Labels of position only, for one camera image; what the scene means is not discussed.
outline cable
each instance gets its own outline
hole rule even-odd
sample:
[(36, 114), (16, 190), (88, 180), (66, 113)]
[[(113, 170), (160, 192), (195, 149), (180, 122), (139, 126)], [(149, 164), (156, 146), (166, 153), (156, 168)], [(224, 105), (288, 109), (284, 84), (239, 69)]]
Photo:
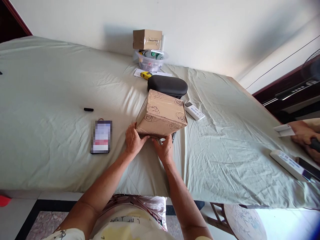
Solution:
[[(304, 45), (302, 48), (304, 48), (305, 46), (307, 46), (309, 43), (311, 43), (312, 41), (316, 40), (319, 36), (317, 36), (315, 39), (311, 40), (310, 42), (308, 42), (306, 45)], [(297, 51), (295, 51), (294, 53), (292, 53), (289, 57), (291, 57), (293, 54), (297, 53), (298, 51), (300, 51), (302, 48), (298, 49)], [(255, 80), (253, 83), (250, 84), (249, 87), (251, 87), (252, 84), (254, 84), (256, 81), (258, 81), (261, 77), (263, 77), (264, 75), (266, 75), (268, 72), (270, 72), (272, 69), (274, 69), (276, 66), (278, 66), (280, 63), (284, 62), (285, 60), (287, 60), (289, 57), (285, 58), (284, 60), (282, 60), (281, 62), (279, 62), (277, 65), (275, 65), (273, 68), (271, 68), (269, 71), (267, 71), (266, 73), (264, 73), (263, 75), (261, 75), (257, 80)]]

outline door frame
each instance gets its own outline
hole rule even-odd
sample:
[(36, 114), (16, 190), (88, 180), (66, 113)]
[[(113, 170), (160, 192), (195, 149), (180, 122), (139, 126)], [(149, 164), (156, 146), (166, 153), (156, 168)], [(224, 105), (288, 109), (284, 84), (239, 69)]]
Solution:
[(4, 5), (6, 5), (7, 9), (10, 11), (12, 16), (16, 19), (16, 21), (19, 23), (19, 25), (22, 27), (23, 31), (28, 35), (28, 36), (33, 36), (27, 25), (24, 23), (16, 9), (13, 7), (11, 2), (9, 0), (2, 0)]

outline mattress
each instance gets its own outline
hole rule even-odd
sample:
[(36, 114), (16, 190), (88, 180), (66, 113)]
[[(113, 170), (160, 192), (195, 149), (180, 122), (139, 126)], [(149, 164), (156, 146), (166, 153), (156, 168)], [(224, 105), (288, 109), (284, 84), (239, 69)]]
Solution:
[[(39, 37), (0, 44), (0, 189), (84, 192), (125, 149), (125, 131), (147, 96), (132, 57)], [(269, 153), (310, 158), (279, 122), (233, 79), (182, 66), (182, 100), (206, 117), (174, 140), (174, 161), (195, 200), (275, 208), (320, 206), (320, 187), (294, 179)], [(85, 112), (84, 107), (94, 108)], [(90, 154), (94, 122), (113, 121), (111, 151)], [(165, 171), (148, 141), (116, 193), (169, 196)]]

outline brown cardboard box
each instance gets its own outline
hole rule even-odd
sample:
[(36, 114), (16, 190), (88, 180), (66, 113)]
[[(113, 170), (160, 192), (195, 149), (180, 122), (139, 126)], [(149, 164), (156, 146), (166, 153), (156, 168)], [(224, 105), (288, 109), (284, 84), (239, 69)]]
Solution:
[(161, 45), (162, 31), (156, 30), (133, 30), (133, 49), (159, 50)]
[(183, 101), (150, 89), (137, 118), (137, 132), (158, 138), (188, 125)]

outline hand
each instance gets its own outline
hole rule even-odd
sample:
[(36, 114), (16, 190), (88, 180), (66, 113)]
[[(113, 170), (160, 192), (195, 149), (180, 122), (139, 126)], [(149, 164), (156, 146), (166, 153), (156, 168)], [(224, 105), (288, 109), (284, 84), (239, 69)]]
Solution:
[(317, 163), (320, 164), (320, 153), (315, 150), (312, 149), (309, 146), (305, 146), (306, 151), (308, 152), (308, 154), (311, 156), (311, 158)]
[(140, 152), (142, 146), (145, 144), (148, 138), (150, 138), (150, 136), (145, 136), (140, 139), (136, 130), (136, 126), (137, 122), (131, 123), (126, 131), (127, 148), (125, 152), (134, 154), (134, 156), (136, 156), (138, 152)]
[(173, 163), (173, 144), (171, 134), (166, 136), (166, 140), (159, 144), (156, 139), (153, 139), (154, 147), (163, 165)]
[(301, 130), (296, 132), (295, 136), (291, 136), (291, 139), (299, 143), (300, 145), (310, 145), (311, 144), (311, 138), (317, 138), (318, 141), (320, 141), (320, 134), (314, 132), (313, 130)]

